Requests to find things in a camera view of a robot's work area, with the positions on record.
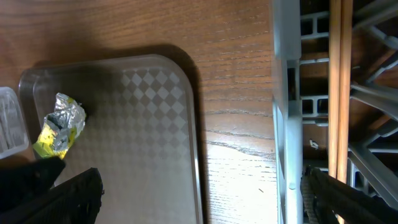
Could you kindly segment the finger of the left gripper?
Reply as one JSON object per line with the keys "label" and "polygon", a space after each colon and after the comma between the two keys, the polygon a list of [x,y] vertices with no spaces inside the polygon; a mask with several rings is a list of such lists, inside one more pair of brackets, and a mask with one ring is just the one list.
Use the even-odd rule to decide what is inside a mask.
{"label": "finger of the left gripper", "polygon": [[46,193],[64,168],[65,163],[55,156],[1,169],[1,212]]}

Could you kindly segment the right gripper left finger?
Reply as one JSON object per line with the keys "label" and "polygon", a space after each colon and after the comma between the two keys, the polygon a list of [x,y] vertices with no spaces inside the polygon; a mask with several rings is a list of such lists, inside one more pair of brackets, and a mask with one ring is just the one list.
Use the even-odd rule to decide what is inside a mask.
{"label": "right gripper left finger", "polygon": [[46,193],[1,214],[1,223],[94,224],[104,194],[98,169],[90,168]]}

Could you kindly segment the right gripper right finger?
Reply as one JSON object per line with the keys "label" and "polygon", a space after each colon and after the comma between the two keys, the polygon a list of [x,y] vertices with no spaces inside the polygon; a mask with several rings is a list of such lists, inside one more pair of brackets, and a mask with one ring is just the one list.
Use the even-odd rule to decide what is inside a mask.
{"label": "right gripper right finger", "polygon": [[306,167],[300,191],[310,223],[395,224],[397,210],[372,198],[315,167]]}

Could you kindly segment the silver foil wrapper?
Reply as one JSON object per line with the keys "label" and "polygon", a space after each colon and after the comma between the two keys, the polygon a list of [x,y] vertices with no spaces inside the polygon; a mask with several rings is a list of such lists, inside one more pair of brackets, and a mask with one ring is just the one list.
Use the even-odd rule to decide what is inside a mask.
{"label": "silver foil wrapper", "polygon": [[63,159],[85,127],[86,112],[73,98],[57,93],[54,112],[44,118],[42,130],[33,144],[41,158]]}

